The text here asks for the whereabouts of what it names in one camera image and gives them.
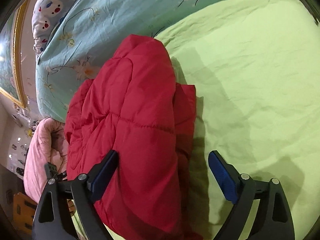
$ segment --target metal screw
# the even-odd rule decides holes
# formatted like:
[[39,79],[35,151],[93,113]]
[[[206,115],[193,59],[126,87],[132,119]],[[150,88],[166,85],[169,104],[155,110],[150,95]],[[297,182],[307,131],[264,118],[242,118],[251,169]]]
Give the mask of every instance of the metal screw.
[[79,180],[85,180],[87,178],[87,174],[84,174],[84,173],[82,173],[82,174],[80,174],[79,176],[78,176],[78,179]]
[[52,185],[52,184],[54,184],[55,182],[56,182],[55,179],[49,179],[48,184],[49,184],[49,185]]
[[250,179],[250,176],[246,173],[242,173],[241,178],[247,180],[247,179]]
[[273,184],[279,184],[280,183],[280,181],[278,179],[276,179],[276,178],[273,178],[271,181],[272,181]]

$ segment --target gold picture frame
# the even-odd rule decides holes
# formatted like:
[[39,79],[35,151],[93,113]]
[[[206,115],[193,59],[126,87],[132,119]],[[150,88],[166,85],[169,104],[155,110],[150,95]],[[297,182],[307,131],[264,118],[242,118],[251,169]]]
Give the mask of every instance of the gold picture frame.
[[29,0],[26,0],[9,17],[0,34],[0,92],[22,108],[26,108],[27,104],[20,69],[20,48],[28,5]]

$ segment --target white wall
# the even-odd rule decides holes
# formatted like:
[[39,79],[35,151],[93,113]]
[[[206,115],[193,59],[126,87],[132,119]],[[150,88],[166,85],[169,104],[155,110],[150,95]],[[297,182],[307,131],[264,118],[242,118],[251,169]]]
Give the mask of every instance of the white wall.
[[[5,111],[7,112],[7,116],[9,118],[11,118],[11,115],[14,114],[15,116],[17,116],[17,112],[15,109],[13,109],[13,102],[7,98],[6,96],[4,96],[3,94],[0,93],[0,103],[3,105]],[[23,119],[23,118],[19,118],[18,119],[21,121],[21,123],[25,126],[28,127],[28,122]]]
[[27,128],[20,128],[10,117],[4,129],[5,133],[3,133],[0,144],[0,164],[20,177],[16,173],[16,168],[24,169],[24,166],[18,160],[25,161],[24,154],[30,145],[31,137],[27,135]]
[[7,123],[8,114],[0,102],[0,138],[2,138],[4,133],[4,128]]
[[33,50],[31,19],[37,0],[30,0],[21,36],[20,67],[25,95],[36,99],[36,52]]

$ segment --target black metal bracket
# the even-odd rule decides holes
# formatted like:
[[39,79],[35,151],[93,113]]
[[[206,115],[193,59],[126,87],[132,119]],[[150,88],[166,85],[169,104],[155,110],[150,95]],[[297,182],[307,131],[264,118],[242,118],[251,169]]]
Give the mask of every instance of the black metal bracket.
[[118,163],[118,153],[111,150],[88,174],[80,174],[72,181],[62,181],[61,176],[49,179],[36,210],[32,239],[77,240],[67,201],[73,199],[88,239],[113,240],[93,204],[101,199]]
[[[255,199],[260,199],[260,204],[248,240],[294,240],[289,205],[278,179],[257,181],[239,174],[217,151],[211,152],[208,160],[225,198],[234,204],[214,240],[238,240]],[[118,153],[111,150],[88,174],[72,181],[62,181],[56,174],[49,179],[36,210],[33,240],[78,239],[67,199],[74,200],[89,240],[113,240],[93,204],[101,199],[118,163]]]
[[67,171],[63,173],[58,173],[56,165],[52,163],[46,163],[44,165],[45,174],[47,175],[47,179],[55,179],[56,181],[62,181],[65,177],[67,177]]
[[294,240],[290,208],[278,179],[265,182],[239,174],[218,151],[212,151],[208,161],[225,198],[234,203],[214,240],[238,240],[255,199],[260,203],[248,240]]

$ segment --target bed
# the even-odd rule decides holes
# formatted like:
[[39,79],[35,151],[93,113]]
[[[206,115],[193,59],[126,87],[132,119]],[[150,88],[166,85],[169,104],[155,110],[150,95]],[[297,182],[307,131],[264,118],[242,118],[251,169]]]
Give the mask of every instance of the bed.
[[226,0],[156,37],[177,81],[196,86],[189,213],[205,239],[232,207],[207,169],[212,149],[240,173],[281,181],[297,240],[319,217],[319,35],[299,0]]
[[[41,26],[34,32],[40,43],[36,46],[37,101],[43,116],[64,122],[79,85],[95,77],[125,37],[154,37],[220,0],[76,0],[72,5],[70,0],[41,1],[33,18],[33,28]],[[43,17],[37,17],[39,10]],[[46,27],[52,32],[43,36]]]
[[[39,54],[42,114],[63,121],[77,87],[95,76],[127,34],[155,36],[171,57],[177,81],[197,90],[193,229],[212,239],[232,207],[208,169],[208,153],[217,149],[240,172],[281,181],[296,239],[303,239],[320,214],[320,42],[319,28],[302,3],[174,0],[169,6],[168,0],[149,0],[144,6],[159,4],[150,11],[124,6],[138,0],[121,0],[121,6],[120,0],[107,0],[95,10],[105,4],[99,1],[77,0]],[[89,4],[93,9],[82,11]],[[98,20],[103,13],[107,21]],[[240,239],[247,238],[257,206]]]

